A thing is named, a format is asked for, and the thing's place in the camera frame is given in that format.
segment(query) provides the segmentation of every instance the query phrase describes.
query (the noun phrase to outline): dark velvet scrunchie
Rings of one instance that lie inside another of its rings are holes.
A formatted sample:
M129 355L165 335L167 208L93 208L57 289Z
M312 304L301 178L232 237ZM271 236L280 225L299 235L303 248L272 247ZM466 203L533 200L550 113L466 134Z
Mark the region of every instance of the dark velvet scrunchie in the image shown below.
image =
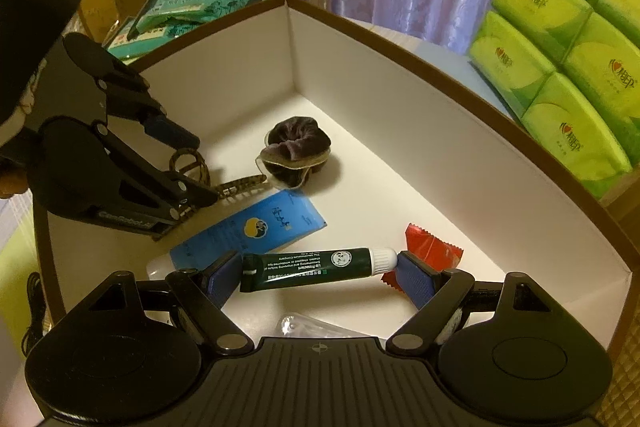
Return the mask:
M329 158L331 140L313 118L293 116L269 131L265 145L256 160L258 167L264 166L287 187L298 188Z

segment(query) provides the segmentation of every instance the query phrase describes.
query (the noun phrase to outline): white tube cap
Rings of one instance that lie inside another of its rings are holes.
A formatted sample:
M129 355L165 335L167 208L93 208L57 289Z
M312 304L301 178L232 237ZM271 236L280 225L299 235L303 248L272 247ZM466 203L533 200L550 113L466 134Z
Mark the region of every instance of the white tube cap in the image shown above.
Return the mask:
M146 264L146 274L152 281L164 279L174 270L175 266L174 263L172 263L171 255L168 252L160 257L152 259Z
M390 272L398 264L398 254L393 248L369 248L371 275Z

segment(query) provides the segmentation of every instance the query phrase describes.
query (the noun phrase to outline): red candy wrapper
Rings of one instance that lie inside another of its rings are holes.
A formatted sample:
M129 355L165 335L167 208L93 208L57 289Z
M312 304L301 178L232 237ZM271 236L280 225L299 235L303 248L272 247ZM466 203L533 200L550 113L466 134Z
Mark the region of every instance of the red candy wrapper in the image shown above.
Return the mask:
M462 248L439 240L433 234L413 223L406 227L404 237L406 238L406 249L417 258L425 261L434 270L442 271L447 268L455 268L460 263ZM396 281L395 272L385 273L382 280L396 290L402 291Z

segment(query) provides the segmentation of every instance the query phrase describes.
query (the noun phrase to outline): screw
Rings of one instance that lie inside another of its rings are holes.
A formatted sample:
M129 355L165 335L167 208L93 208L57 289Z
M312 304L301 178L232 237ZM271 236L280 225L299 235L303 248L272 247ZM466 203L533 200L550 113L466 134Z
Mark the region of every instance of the screw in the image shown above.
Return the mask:
M391 341L394 343L394 346L404 351L418 349L422 345L422 339L418 335L412 335L411 333L396 335Z
M225 349L226 351L234 351L236 349L242 349L248 343L246 337L238 335L237 333L227 333L218 337L216 344L218 347Z

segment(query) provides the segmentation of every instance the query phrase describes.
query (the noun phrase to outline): green tube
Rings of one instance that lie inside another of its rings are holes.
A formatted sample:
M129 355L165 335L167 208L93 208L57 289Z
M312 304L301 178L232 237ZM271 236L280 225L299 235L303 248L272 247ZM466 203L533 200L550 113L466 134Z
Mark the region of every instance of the green tube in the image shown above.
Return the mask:
M343 248L242 256L241 292L287 288L370 277L391 271L398 255L391 248Z

